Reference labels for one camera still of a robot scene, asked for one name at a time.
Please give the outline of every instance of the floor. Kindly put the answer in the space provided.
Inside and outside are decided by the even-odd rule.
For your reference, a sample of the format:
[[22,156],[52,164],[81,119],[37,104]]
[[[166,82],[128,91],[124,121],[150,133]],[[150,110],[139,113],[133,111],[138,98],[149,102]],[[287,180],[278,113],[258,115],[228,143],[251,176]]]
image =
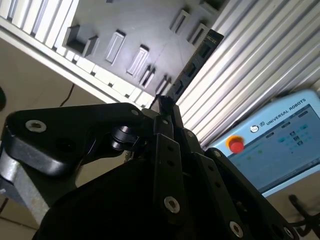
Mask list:
[[[0,53],[0,87],[6,95],[6,107],[0,112],[0,126],[3,126],[6,116],[14,111],[58,107],[67,97],[72,84],[57,73],[2,39],[0,39]],[[102,103],[101,100],[76,86],[65,106]],[[77,185],[82,185],[119,166],[123,161],[124,157],[121,156],[100,159],[86,165],[77,180]],[[268,200],[290,222],[297,221],[298,215],[289,204],[289,194],[296,194],[306,204],[311,214],[317,213],[320,211],[319,177],[320,173],[316,173],[270,196]],[[3,201],[4,198],[0,195],[0,205]],[[1,239],[29,240],[37,227],[28,210],[12,200],[8,201],[0,214]],[[317,238],[310,234],[304,239]]]

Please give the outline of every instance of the metal bolt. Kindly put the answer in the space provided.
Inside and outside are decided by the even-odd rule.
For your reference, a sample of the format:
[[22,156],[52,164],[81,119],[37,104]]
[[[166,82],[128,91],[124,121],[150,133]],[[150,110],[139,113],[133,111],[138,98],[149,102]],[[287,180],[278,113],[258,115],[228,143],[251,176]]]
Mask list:
[[25,123],[25,127],[30,132],[34,133],[43,133],[45,130],[47,130],[45,123],[39,120],[29,120]]
[[236,235],[238,238],[243,238],[244,237],[244,232],[242,231],[242,228],[239,226],[238,223],[236,223],[235,221],[231,221],[230,224],[230,229],[231,231],[234,233],[234,235]]
[[177,214],[180,212],[179,202],[173,196],[167,196],[164,199],[164,205],[171,213]]
[[220,157],[221,157],[220,152],[218,152],[218,151],[213,151],[213,153],[214,153],[214,155],[215,155],[216,157],[218,157],[218,158],[220,158]]
[[284,227],[283,229],[284,229],[285,233],[286,233],[291,239],[294,239],[294,238],[295,238],[295,236],[292,234],[292,232],[291,232],[288,228]]
[[138,113],[136,110],[131,110],[131,112],[132,112],[134,115],[136,115],[136,116],[139,115],[139,113]]

